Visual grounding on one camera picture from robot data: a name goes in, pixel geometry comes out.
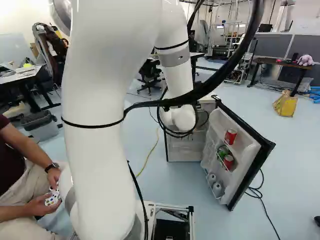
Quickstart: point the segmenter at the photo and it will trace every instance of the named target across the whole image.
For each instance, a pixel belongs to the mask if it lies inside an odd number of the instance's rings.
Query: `white controller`
[[[44,205],[47,207],[55,205],[60,200],[59,182],[56,184],[58,186],[56,190],[54,190],[51,186],[49,187],[49,191],[52,195],[44,200]]]

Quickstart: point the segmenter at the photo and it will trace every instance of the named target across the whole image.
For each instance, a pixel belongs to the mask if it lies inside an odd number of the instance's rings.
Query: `maroon shirt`
[[[9,123],[10,121],[0,114],[0,131]],[[24,157],[9,147],[0,135],[0,196],[24,174],[24,171]]]

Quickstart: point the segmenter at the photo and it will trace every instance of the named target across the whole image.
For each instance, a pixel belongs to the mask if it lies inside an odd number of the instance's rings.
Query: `fridge door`
[[[276,144],[261,136],[216,95],[212,97],[216,109],[209,117],[201,166],[215,198],[232,211]],[[225,141],[228,129],[237,131],[232,145]],[[221,149],[231,155],[231,164]]]

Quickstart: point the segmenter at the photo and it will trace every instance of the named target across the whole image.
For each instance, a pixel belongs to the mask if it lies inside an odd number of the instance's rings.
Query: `khaki pants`
[[[0,206],[22,206],[31,199],[49,192],[47,174],[43,168],[26,160],[26,170],[7,192],[0,196]],[[45,230],[34,217],[22,217],[0,223],[0,240],[64,240]]]

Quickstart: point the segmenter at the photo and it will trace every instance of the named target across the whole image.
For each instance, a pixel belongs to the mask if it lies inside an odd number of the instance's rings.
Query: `man's hand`
[[[32,199],[26,205],[24,205],[25,211],[29,216],[44,216],[46,214],[54,213],[61,204],[59,200],[56,204],[51,206],[45,205],[45,199],[49,198],[52,194],[47,193],[42,196],[38,196],[35,199]]]
[[[57,189],[57,181],[60,178],[60,174],[61,174],[61,170],[59,168],[51,168],[48,171],[48,181],[50,183],[50,186],[52,187],[52,189],[56,190]]]

